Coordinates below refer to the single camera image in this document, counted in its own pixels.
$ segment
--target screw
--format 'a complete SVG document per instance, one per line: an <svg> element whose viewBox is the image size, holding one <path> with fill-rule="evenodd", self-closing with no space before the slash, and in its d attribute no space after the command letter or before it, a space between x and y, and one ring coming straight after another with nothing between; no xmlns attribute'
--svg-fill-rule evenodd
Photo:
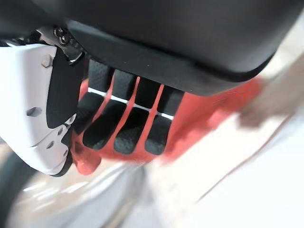
<svg viewBox="0 0 304 228"><path fill-rule="evenodd" d="M59 37L59 42L62 46L68 45L70 42L70 37L67 34L64 34L63 36Z"/></svg>
<svg viewBox="0 0 304 228"><path fill-rule="evenodd" d="M64 30L62 28L54 28L53 33L55 37L61 37L64 34Z"/></svg>
<svg viewBox="0 0 304 228"><path fill-rule="evenodd" d="M41 65L44 68L51 67L53 65L53 58L52 58L52 56L50 56L49 54L43 56L42 61L41 61Z"/></svg>

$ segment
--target bolt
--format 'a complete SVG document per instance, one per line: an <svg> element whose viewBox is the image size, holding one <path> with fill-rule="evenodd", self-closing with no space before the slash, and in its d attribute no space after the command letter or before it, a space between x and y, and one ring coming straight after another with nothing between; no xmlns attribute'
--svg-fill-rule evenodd
<svg viewBox="0 0 304 228"><path fill-rule="evenodd" d="M53 58L52 58L52 56L50 56L49 54L43 56L42 61L41 61L41 65L44 68L51 67L53 65Z"/></svg>

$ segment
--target black padding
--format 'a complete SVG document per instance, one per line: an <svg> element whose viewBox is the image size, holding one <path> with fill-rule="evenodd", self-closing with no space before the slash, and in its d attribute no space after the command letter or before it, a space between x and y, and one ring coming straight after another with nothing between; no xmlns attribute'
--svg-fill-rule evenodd
<svg viewBox="0 0 304 228"><path fill-rule="evenodd" d="M89 148L100 150L114 133L127 105L110 100L102 114L90 125L83 136L83 144Z"/></svg>
<svg viewBox="0 0 304 228"><path fill-rule="evenodd" d="M183 91L165 86L158 103L157 111L174 116L183 96Z"/></svg>
<svg viewBox="0 0 304 228"><path fill-rule="evenodd" d="M66 156L66 162L64 164L64 166L62 167L62 170L54 175L51 175L52 177L62 177L63 175L65 175L67 173L67 171L70 169L71 165L73 164L73 158L72 158L72 154L69 151L67 156Z"/></svg>
<svg viewBox="0 0 304 228"><path fill-rule="evenodd" d="M89 63L89 88L96 89L101 92L107 92L110 88L114 69L90 60Z"/></svg>
<svg viewBox="0 0 304 228"><path fill-rule="evenodd" d="M77 116L73 123L74 130L77 134L80 134L92 121L103 101L103 96L89 92L85 93L78 104Z"/></svg>
<svg viewBox="0 0 304 228"><path fill-rule="evenodd" d="M72 145L72 132L73 132L73 128L70 127L61 140L61 143L66 145L68 149L71 149L71 145Z"/></svg>
<svg viewBox="0 0 304 228"><path fill-rule="evenodd" d="M48 89L47 124L54 129L77 112L81 80L84 74L84 58L69 65L65 54L57 48Z"/></svg>
<svg viewBox="0 0 304 228"><path fill-rule="evenodd" d="M122 129L114 141L114 149L123 154L134 151L143 132L149 112L140 108L133 108Z"/></svg>
<svg viewBox="0 0 304 228"><path fill-rule="evenodd" d="M136 83L136 76L121 70L115 70L112 95L130 100Z"/></svg>
<svg viewBox="0 0 304 228"><path fill-rule="evenodd" d="M137 87L135 103L146 108L152 108L160 86L161 84L157 82L141 78Z"/></svg>
<svg viewBox="0 0 304 228"><path fill-rule="evenodd" d="M170 119L160 115L155 117L145 142L145 149L147 152L156 155L163 153L167 143L171 122L172 121Z"/></svg>

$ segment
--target white plastic panel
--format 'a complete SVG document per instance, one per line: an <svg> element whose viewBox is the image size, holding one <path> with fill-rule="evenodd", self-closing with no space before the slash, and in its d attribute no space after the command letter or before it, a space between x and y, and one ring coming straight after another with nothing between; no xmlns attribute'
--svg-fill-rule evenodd
<svg viewBox="0 0 304 228"><path fill-rule="evenodd" d="M29 148L52 129L47 125L47 98L52 69L42 66L56 47L42 44L0 48L0 135L9 145ZM37 116L27 111L37 107Z"/></svg>
<svg viewBox="0 0 304 228"><path fill-rule="evenodd" d="M0 47L0 135L29 166L46 174L61 171L68 150L61 143L67 128L49 129L46 118L53 69L46 60L56 50L42 44Z"/></svg>
<svg viewBox="0 0 304 228"><path fill-rule="evenodd" d="M29 148L18 148L16 154L29 166L45 174L58 174L66 161L68 147L61 143L67 133L67 127L61 125L45 137L41 142Z"/></svg>

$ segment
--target red mesh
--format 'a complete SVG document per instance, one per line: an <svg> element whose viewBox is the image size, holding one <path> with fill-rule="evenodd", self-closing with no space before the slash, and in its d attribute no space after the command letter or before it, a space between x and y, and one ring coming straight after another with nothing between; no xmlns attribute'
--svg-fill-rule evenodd
<svg viewBox="0 0 304 228"><path fill-rule="evenodd" d="M80 98L87 91L87 87L88 81L84 81L81 85ZM100 164L101 158L140 163L150 162L157 157L165 161L177 159L193 144L208 134L208 132L216 129L230 114L241 109L246 103L252 100L260 90L260 82L258 79L253 79L237 88L209 97L200 97L186 93L173 119L165 151L162 155L157 156L146 152L144 143L156 113L162 88L163 86L161 86L158 92L139 142L134 152L130 155L123 155L116 152L113 148L113 143L115 136L125 123L134 104L136 92L133 93L120 123L104 148L96 151L85 147L82 144L83 132L80 135L73 132L71 152L73 161L81 174L87 175L94 172ZM93 120L100 115L106 103L109 101L110 95L111 88Z"/></svg>

